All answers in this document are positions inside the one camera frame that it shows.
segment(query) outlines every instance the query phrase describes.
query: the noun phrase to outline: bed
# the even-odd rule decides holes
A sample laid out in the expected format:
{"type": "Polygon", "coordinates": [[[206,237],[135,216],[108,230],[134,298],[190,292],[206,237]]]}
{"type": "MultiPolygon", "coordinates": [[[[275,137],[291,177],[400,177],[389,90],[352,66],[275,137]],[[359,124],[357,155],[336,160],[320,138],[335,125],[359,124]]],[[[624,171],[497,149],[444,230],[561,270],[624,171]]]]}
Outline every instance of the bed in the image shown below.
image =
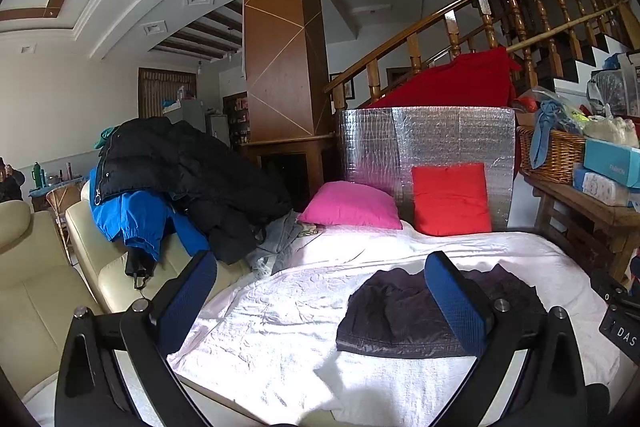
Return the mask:
{"type": "MultiPolygon", "coordinates": [[[[428,425],[473,357],[363,357],[336,351],[335,333],[349,295],[373,273],[394,267],[417,273],[434,250],[443,250],[460,269],[487,271],[500,263],[536,286],[546,309],[567,309],[586,383],[608,385],[613,401],[620,396],[629,362],[622,361],[627,376],[620,377],[626,357],[598,332],[606,305],[558,247],[521,232],[430,237],[406,221],[402,230],[332,226],[297,239],[286,269],[261,280],[246,276],[212,299],[168,361],[178,375],[266,423],[313,425],[319,411],[324,418],[330,411],[340,423],[428,425]]],[[[521,353],[512,362],[514,374],[518,360],[521,353]]],[[[484,425],[499,417],[500,399],[484,425]]]]}

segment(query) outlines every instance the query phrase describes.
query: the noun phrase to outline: wooden ceiling beam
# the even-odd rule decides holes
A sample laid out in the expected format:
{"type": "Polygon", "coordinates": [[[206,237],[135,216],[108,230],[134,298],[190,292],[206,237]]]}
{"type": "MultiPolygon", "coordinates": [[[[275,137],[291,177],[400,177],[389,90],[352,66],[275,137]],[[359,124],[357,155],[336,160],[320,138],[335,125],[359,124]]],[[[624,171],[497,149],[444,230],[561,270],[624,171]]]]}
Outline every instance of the wooden ceiling beam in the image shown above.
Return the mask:
{"type": "Polygon", "coordinates": [[[202,24],[199,22],[192,22],[191,24],[187,24],[186,27],[192,30],[196,30],[197,32],[209,34],[212,37],[217,37],[219,39],[232,42],[233,44],[237,44],[238,46],[242,46],[242,39],[240,37],[236,37],[231,33],[223,32],[222,30],[212,28],[211,26],[207,26],[206,24],[202,24]]]}
{"type": "Polygon", "coordinates": [[[197,35],[193,35],[191,33],[183,32],[183,31],[177,31],[173,35],[171,35],[169,38],[182,39],[183,41],[194,42],[195,44],[200,44],[201,46],[207,46],[209,48],[214,48],[215,50],[219,50],[221,52],[234,52],[235,53],[238,50],[237,48],[229,46],[228,44],[225,44],[224,42],[210,41],[209,39],[203,39],[202,37],[199,37],[197,35]]]}
{"type": "Polygon", "coordinates": [[[201,60],[212,60],[212,57],[207,57],[205,55],[201,55],[199,57],[196,57],[194,55],[191,55],[188,52],[182,52],[180,50],[174,50],[174,49],[169,49],[169,48],[163,48],[162,47],[163,44],[157,44],[156,46],[154,46],[153,48],[151,48],[152,50],[155,50],[157,52],[165,52],[165,53],[174,53],[176,55],[182,55],[183,57],[191,57],[191,58],[200,58],[201,60]]]}
{"type": "Polygon", "coordinates": [[[209,12],[205,15],[207,19],[213,22],[217,22],[219,24],[225,25],[230,30],[236,30],[237,32],[242,32],[242,23],[230,19],[229,17],[225,17],[224,15],[220,15],[217,12],[209,12]]]}
{"type": "Polygon", "coordinates": [[[196,46],[189,46],[188,44],[181,44],[180,42],[167,42],[162,41],[159,46],[163,46],[165,48],[172,48],[174,50],[182,50],[184,52],[196,53],[198,55],[203,55],[204,57],[209,58],[222,58],[224,55],[222,53],[215,52],[214,50],[203,50],[201,48],[197,48],[196,46]]]}
{"type": "Polygon", "coordinates": [[[239,3],[237,1],[231,1],[226,3],[225,7],[229,8],[230,10],[233,10],[238,15],[242,15],[242,3],[239,3]]]}

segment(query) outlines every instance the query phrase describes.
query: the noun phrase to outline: thermos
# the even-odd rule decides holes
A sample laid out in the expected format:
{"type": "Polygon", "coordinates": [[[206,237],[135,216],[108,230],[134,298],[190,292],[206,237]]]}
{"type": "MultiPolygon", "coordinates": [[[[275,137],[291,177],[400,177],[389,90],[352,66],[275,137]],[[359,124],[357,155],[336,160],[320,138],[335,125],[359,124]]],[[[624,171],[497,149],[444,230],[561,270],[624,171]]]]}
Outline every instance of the thermos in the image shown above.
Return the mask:
{"type": "Polygon", "coordinates": [[[38,162],[34,163],[33,171],[31,171],[31,177],[36,184],[36,188],[42,188],[42,175],[43,175],[42,167],[38,164],[38,162]]]}

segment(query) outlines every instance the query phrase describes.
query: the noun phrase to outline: wooden banister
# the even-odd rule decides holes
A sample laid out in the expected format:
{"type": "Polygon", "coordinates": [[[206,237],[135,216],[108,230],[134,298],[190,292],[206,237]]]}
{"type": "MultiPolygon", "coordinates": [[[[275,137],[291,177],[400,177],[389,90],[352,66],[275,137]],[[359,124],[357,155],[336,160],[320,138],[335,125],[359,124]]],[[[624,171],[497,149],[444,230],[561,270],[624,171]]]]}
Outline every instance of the wooden banister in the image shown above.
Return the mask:
{"type": "Polygon", "coordinates": [[[569,28],[573,28],[574,26],[577,26],[578,24],[583,24],[595,17],[599,17],[600,15],[602,15],[603,13],[606,13],[609,10],[615,9],[617,8],[621,3],[623,3],[624,1],[620,1],[616,4],[614,4],[613,6],[609,6],[603,10],[598,10],[597,12],[594,13],[590,13],[588,15],[585,15],[583,17],[580,17],[579,19],[573,20],[571,22],[567,22],[565,24],[562,24],[560,26],[556,26],[556,28],[553,28],[551,31],[545,32],[545,33],[540,33],[540,35],[536,35],[535,37],[532,37],[530,39],[526,39],[525,41],[522,42],[518,42],[517,44],[513,44],[511,46],[509,46],[507,48],[507,52],[508,53],[513,53],[513,52],[517,52],[519,50],[523,50],[525,48],[528,48],[530,46],[533,46],[534,44],[538,44],[539,42],[545,41],[551,37],[553,37],[554,35],[558,35],[558,33],[562,33],[563,31],[569,29],[569,28]]]}
{"type": "Polygon", "coordinates": [[[344,70],[340,75],[336,76],[331,82],[329,82],[326,86],[324,86],[324,92],[329,93],[338,84],[343,83],[345,80],[349,80],[352,76],[355,76],[358,73],[362,73],[367,67],[367,64],[369,64],[370,61],[372,61],[374,58],[378,59],[388,54],[389,52],[392,52],[398,46],[401,46],[402,44],[404,44],[406,42],[407,37],[412,33],[419,33],[420,31],[427,28],[428,26],[431,26],[434,23],[442,20],[444,18],[444,15],[447,12],[450,12],[452,10],[458,10],[463,6],[466,6],[467,4],[471,3],[471,1],[472,0],[455,0],[451,4],[443,8],[440,8],[436,12],[430,15],[427,15],[423,19],[412,24],[411,26],[404,29],[397,35],[391,37],[387,42],[380,44],[375,50],[373,50],[369,54],[362,57],[353,66],[350,66],[349,68],[344,70]]]}
{"type": "MultiPolygon", "coordinates": [[[[582,4],[582,0],[575,0],[578,10],[580,11],[580,16],[574,20],[571,19],[571,15],[567,7],[567,1],[556,0],[562,13],[562,18],[564,19],[564,23],[556,27],[552,27],[552,23],[549,19],[545,6],[545,4],[548,5],[548,3],[552,1],[533,1],[535,3],[533,12],[537,13],[538,24],[536,24],[532,10],[529,9],[529,5],[525,3],[524,0],[491,0],[491,2],[489,0],[455,0],[448,6],[424,17],[420,21],[399,32],[397,35],[391,37],[388,41],[384,42],[365,57],[347,68],[331,82],[327,83],[323,90],[325,93],[331,92],[333,94],[334,107],[336,110],[343,110],[346,108],[343,84],[346,81],[351,80],[355,75],[366,70],[370,99],[363,105],[379,100],[382,96],[385,96],[386,93],[395,89],[417,73],[420,73],[420,71],[434,66],[436,60],[446,57],[447,54],[449,54],[451,59],[454,59],[463,52],[462,46],[464,44],[466,44],[464,47],[465,51],[468,49],[470,53],[473,53],[478,49],[486,49],[486,47],[478,47],[477,38],[480,34],[484,34],[486,36],[486,45],[488,45],[489,49],[498,47],[500,44],[498,43],[494,29],[495,21],[502,24],[503,33],[507,39],[508,46],[506,50],[508,54],[513,58],[516,58],[514,53],[522,51],[522,58],[520,60],[524,65],[524,71],[529,87],[538,85],[536,63],[534,63],[532,50],[540,43],[546,42],[548,45],[549,61],[553,76],[562,77],[563,74],[561,56],[558,51],[558,41],[556,41],[555,38],[558,34],[568,34],[569,45],[571,47],[573,57],[577,60],[582,59],[580,41],[578,40],[574,30],[576,25],[584,24],[588,43],[592,46],[596,45],[593,30],[595,26],[592,26],[592,23],[594,22],[597,23],[600,32],[608,32],[608,34],[612,34],[612,36],[614,38],[618,38],[618,40],[626,40],[626,35],[631,35],[631,33],[633,33],[632,40],[640,38],[638,37],[638,35],[640,35],[640,23],[638,23],[638,20],[635,17],[630,15],[631,12],[628,8],[628,0],[590,0],[591,5],[594,7],[592,12],[587,12],[582,4]],[[504,12],[500,16],[494,16],[492,13],[492,3],[493,5],[500,4],[501,6],[504,6],[505,1],[506,7],[504,8],[504,12]],[[482,19],[482,25],[473,29],[467,35],[460,37],[460,30],[456,21],[456,11],[468,4],[472,4],[472,6],[478,9],[482,19]],[[523,8],[528,10],[527,16],[530,19],[528,22],[526,22],[524,18],[525,12],[523,8]],[[621,14],[620,19],[617,19],[616,17],[616,13],[618,12],[621,14]],[[437,23],[444,23],[444,28],[446,29],[447,37],[449,38],[449,46],[432,55],[430,58],[422,60],[420,45],[418,43],[418,35],[421,31],[430,28],[437,23]],[[536,34],[539,31],[535,29],[536,27],[541,27],[543,30],[542,33],[536,34]],[[379,60],[405,42],[407,44],[411,68],[403,76],[397,78],[382,89],[380,84],[379,60]]],[[[516,82],[522,77],[519,74],[514,74],[511,78],[512,81],[516,82]]]]}

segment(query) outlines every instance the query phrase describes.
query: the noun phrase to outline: person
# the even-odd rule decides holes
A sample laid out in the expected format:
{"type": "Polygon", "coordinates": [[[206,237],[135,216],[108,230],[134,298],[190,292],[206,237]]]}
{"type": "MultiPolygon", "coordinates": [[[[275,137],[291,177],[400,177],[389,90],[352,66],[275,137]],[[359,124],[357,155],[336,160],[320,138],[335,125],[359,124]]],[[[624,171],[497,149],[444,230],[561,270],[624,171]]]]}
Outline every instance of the person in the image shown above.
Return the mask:
{"type": "Polygon", "coordinates": [[[14,171],[11,165],[5,165],[0,158],[0,203],[22,200],[20,186],[24,183],[24,174],[14,171]]]}

